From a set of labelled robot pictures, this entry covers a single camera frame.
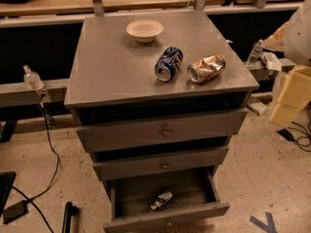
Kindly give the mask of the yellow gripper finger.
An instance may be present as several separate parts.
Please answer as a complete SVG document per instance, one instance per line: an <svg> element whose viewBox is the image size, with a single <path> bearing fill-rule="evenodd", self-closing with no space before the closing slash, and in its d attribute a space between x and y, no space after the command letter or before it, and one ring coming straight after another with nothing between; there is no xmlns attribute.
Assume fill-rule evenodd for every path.
<svg viewBox="0 0 311 233"><path fill-rule="evenodd" d="M311 68L295 65L285 77L269 120L277 125L288 125L310 102Z"/></svg>

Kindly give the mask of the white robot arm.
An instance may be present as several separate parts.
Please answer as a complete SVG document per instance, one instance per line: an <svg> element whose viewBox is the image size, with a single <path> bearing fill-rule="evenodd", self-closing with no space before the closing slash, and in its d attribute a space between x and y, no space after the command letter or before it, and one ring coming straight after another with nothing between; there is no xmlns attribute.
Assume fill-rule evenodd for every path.
<svg viewBox="0 0 311 233"><path fill-rule="evenodd" d="M281 50L294 63L270 115L278 125L290 124L311 102L311 0L305 0L265 41L268 50Z"/></svg>

